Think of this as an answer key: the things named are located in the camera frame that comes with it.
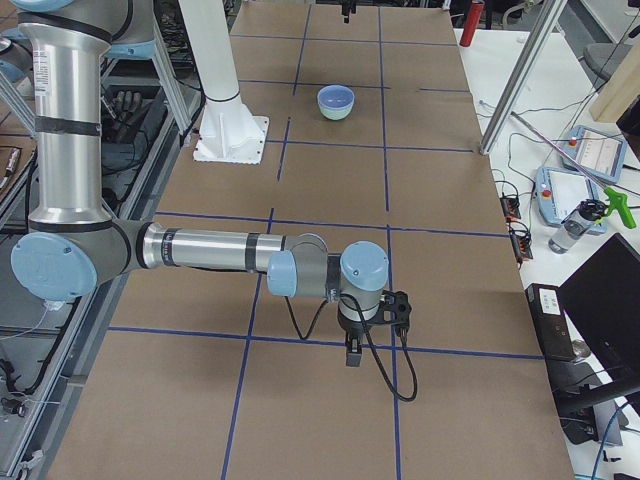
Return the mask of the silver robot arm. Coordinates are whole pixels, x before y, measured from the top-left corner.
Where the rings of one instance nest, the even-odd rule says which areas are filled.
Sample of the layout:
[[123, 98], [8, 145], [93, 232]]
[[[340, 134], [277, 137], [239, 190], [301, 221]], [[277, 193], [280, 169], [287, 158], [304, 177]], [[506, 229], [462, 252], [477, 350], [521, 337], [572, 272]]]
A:
[[101, 74], [113, 47], [154, 40], [149, 1], [21, 1], [32, 46], [39, 203], [11, 253], [35, 296], [68, 301], [135, 269], [159, 266], [262, 273], [271, 293], [336, 303], [355, 366], [392, 301], [388, 259], [359, 241], [332, 254], [313, 234], [278, 236], [165, 228], [112, 217], [102, 204]]

